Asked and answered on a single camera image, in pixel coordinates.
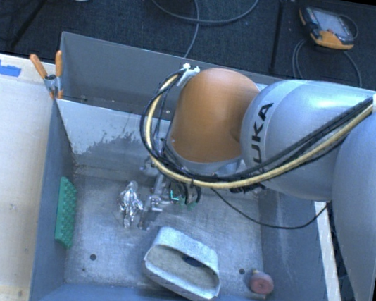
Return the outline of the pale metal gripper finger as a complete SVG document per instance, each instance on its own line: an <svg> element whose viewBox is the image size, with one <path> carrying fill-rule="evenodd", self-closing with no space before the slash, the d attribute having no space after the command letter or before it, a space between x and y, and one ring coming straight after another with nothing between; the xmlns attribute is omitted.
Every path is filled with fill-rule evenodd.
<svg viewBox="0 0 376 301"><path fill-rule="evenodd" d="M146 231L149 226L149 216L151 213L152 205L153 196L149 195L144 203L143 212L141 213L141 217L137 226L140 230Z"/></svg>
<svg viewBox="0 0 376 301"><path fill-rule="evenodd" d="M163 200L158 197L153 198L151 201L148 227L151 226L153 222L155 222L155 220L157 219L157 217L162 211L163 211Z"/></svg>

